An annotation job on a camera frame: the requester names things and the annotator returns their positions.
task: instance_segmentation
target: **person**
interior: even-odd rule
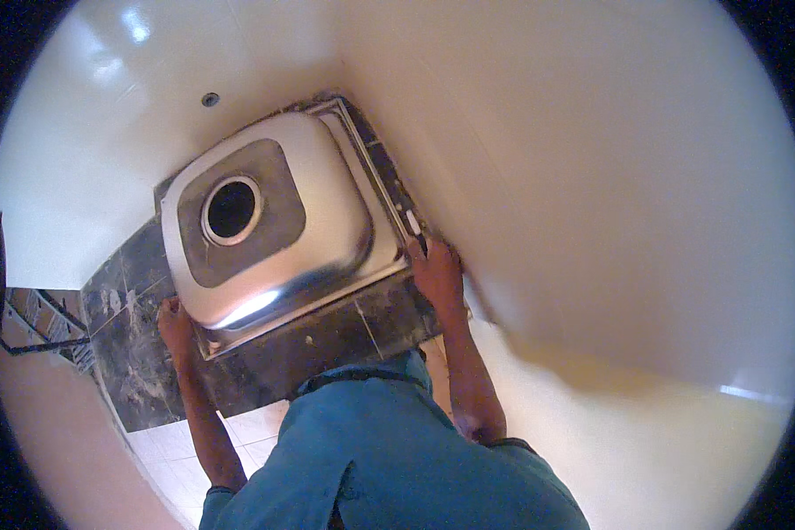
[[[442,324],[454,423],[418,350],[304,383],[248,480],[195,370],[191,319],[166,299],[159,331],[212,487],[209,528],[588,528],[572,493],[506,417],[469,332],[458,256],[411,242],[415,285]]]

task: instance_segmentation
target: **sink bowl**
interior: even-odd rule
[[[201,155],[162,201],[180,300],[209,330],[336,281],[371,249],[371,215],[324,122],[281,114]]]

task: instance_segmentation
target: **teal shirt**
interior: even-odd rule
[[[547,462],[521,440],[464,439],[423,361],[403,358],[426,389],[372,378],[295,399],[265,466],[236,494],[210,489],[200,530],[323,529],[334,505],[347,528],[588,528]]]

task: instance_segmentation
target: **shirt sleeve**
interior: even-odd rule
[[[200,517],[198,530],[212,530],[218,521],[218,516],[223,508],[235,496],[233,490],[224,486],[212,486],[206,492],[206,499],[203,501],[203,515]]]
[[[542,482],[552,486],[560,492],[560,495],[571,503],[577,511],[583,514],[580,510],[580,506],[578,506],[577,502],[574,500],[572,492],[562,483],[556,474],[553,473],[548,462],[541,458],[525,440],[518,438],[499,439],[487,443],[486,447],[489,451],[503,455],[510,461],[516,462],[522,469],[536,475]]]

